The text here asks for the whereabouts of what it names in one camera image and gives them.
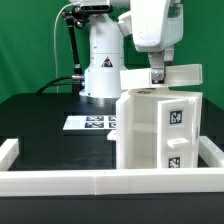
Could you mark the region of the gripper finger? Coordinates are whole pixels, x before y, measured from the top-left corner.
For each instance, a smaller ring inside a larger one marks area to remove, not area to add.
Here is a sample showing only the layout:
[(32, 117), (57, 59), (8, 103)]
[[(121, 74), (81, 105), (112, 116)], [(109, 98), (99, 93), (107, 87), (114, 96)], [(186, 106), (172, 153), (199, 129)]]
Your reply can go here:
[(174, 46), (169, 46), (165, 49), (165, 53), (164, 53), (164, 65), (165, 66), (173, 65), (174, 52), (175, 52)]
[(165, 79), (164, 51), (148, 54), (153, 84), (163, 84)]

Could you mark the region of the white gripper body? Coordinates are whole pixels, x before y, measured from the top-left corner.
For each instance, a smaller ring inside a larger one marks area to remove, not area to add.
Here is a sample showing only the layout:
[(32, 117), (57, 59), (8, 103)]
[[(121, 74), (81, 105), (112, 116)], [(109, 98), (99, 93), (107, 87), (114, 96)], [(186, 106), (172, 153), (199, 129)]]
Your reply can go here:
[(180, 0), (130, 0), (130, 10), (118, 17), (124, 36), (132, 35), (138, 52), (160, 52), (183, 38)]

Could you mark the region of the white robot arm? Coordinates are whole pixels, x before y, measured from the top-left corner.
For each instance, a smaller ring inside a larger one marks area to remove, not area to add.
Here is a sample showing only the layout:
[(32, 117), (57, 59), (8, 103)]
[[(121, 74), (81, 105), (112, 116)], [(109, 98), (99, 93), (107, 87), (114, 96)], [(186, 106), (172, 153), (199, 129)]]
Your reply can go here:
[(80, 95), (91, 102), (120, 97), (125, 36), (146, 52), (154, 84), (162, 83), (173, 60), (173, 45), (183, 37), (182, 0), (69, 0), (76, 27), (90, 27), (90, 64)]

